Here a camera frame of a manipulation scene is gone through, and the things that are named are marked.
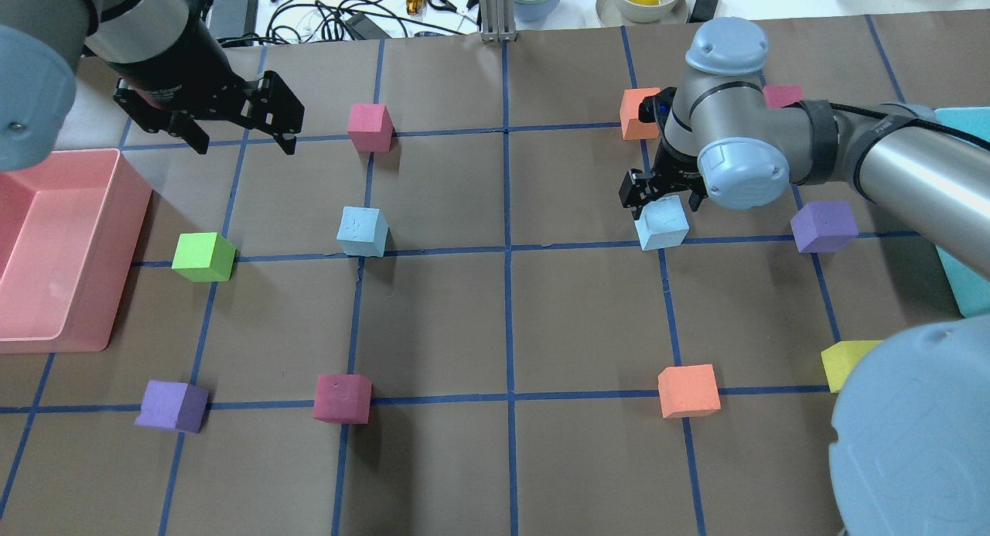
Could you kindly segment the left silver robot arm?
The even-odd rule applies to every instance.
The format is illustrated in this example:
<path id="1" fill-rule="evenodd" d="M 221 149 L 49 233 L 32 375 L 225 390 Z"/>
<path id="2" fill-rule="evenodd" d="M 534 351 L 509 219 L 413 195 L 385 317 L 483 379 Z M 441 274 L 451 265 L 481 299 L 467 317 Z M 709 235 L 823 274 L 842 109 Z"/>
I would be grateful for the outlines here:
<path id="1" fill-rule="evenodd" d="M 114 70 L 114 102 L 148 133 L 207 152 L 201 121 L 229 121 L 296 148 L 305 108 L 273 71 L 233 71 L 202 14 L 215 0 L 2 0 L 1 167 L 39 165 L 77 98 L 86 52 Z"/>

